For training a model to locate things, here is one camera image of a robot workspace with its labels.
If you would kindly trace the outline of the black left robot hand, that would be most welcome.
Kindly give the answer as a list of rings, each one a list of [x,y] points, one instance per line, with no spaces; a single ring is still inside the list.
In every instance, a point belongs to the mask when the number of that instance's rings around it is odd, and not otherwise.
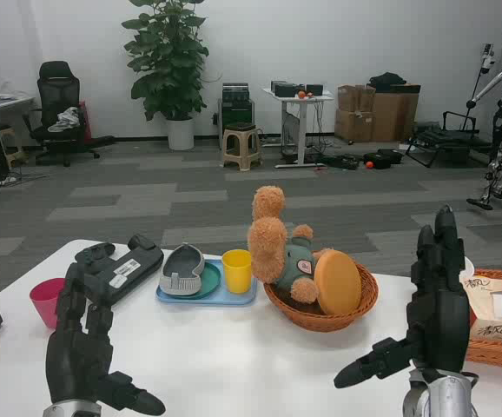
[[[51,405],[45,416],[100,416],[104,403],[117,411],[161,416],[166,407],[133,379],[109,371],[113,346],[109,331],[113,312],[91,289],[95,276],[70,264],[56,305],[56,329],[50,335],[45,372]]]

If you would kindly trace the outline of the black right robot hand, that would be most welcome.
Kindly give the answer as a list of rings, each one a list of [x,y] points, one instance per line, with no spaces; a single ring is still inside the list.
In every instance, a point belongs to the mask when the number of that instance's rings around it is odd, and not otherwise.
[[[335,387],[351,387],[374,376],[382,380],[411,364],[462,371],[470,334],[470,306],[459,279],[465,268],[464,242],[458,236],[450,206],[438,211],[433,226],[420,230],[416,254],[417,261],[411,266],[416,290],[406,305],[406,337],[374,344],[369,354],[339,371],[334,377]]]

